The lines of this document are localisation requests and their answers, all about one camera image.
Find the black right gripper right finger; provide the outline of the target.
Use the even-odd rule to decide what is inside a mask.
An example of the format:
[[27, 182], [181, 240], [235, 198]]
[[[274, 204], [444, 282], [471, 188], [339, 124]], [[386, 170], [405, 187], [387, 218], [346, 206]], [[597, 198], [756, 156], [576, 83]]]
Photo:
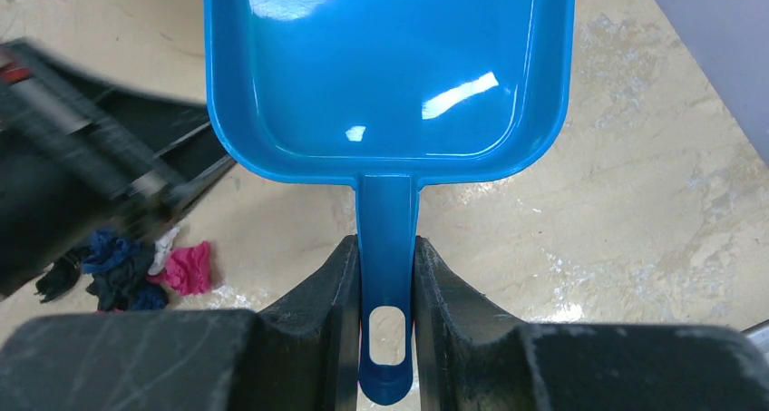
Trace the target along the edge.
[[708, 325], [530, 323], [418, 238], [413, 315], [424, 410], [765, 410], [768, 365]]

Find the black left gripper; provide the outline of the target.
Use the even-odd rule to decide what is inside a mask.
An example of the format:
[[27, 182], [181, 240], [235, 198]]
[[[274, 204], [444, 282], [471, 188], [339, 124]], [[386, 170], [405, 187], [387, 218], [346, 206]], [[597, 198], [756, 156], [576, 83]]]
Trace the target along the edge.
[[25, 39], [2, 43], [2, 296], [98, 226], [164, 232], [234, 165], [203, 104], [109, 83]]

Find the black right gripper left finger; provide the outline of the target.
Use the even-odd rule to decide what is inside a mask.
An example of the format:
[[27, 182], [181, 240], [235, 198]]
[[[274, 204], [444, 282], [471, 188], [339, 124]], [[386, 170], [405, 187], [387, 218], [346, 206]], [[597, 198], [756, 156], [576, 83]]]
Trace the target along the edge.
[[1, 349], [4, 410], [353, 410], [360, 268], [347, 236], [267, 308], [32, 319]]

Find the blue plastic dustpan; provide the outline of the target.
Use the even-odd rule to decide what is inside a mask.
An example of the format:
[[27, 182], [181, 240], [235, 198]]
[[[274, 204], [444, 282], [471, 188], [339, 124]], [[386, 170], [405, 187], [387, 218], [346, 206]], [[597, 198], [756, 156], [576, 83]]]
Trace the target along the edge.
[[496, 181], [555, 142], [576, 0], [203, 0], [206, 89], [257, 175], [355, 191], [362, 320], [411, 314], [420, 192]]

